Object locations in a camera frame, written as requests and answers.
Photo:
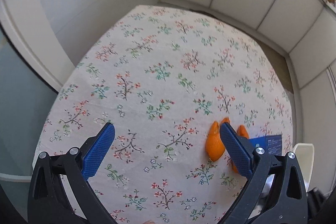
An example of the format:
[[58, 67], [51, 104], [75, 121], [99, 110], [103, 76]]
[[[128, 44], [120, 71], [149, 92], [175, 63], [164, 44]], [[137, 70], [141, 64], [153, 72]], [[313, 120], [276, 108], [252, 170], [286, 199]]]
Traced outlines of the white kitchen cabinets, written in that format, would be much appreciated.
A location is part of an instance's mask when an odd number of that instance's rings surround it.
[[1, 26], [34, 71], [59, 90], [93, 43], [136, 5], [218, 16], [286, 57], [295, 141], [315, 146], [311, 186], [335, 187], [335, 6], [327, 0], [1, 0]]

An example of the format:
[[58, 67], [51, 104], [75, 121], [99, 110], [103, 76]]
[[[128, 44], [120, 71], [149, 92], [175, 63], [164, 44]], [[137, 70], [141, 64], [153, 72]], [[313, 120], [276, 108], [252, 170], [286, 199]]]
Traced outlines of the white plastic trash bin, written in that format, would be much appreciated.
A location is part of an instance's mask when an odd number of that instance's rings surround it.
[[312, 143], [297, 143], [293, 152], [302, 172], [305, 189], [308, 191], [314, 165], [314, 145]]

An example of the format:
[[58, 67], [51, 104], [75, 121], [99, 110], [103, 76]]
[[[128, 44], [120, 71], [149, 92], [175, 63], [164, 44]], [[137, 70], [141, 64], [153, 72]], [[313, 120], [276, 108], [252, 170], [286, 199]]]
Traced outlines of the floral tablecloth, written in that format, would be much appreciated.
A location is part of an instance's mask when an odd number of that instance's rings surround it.
[[205, 15], [137, 6], [86, 53], [61, 88], [36, 153], [59, 155], [108, 122], [116, 137], [89, 183], [118, 223], [216, 223], [242, 190], [211, 125], [292, 148], [289, 98], [258, 43]]

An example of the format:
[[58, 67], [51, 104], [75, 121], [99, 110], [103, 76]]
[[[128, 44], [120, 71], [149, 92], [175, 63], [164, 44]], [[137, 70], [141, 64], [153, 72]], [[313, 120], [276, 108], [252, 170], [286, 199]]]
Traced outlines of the blue cardboard box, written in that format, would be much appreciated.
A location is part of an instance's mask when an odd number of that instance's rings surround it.
[[282, 136], [267, 135], [249, 139], [254, 148], [261, 147], [270, 155], [282, 155]]

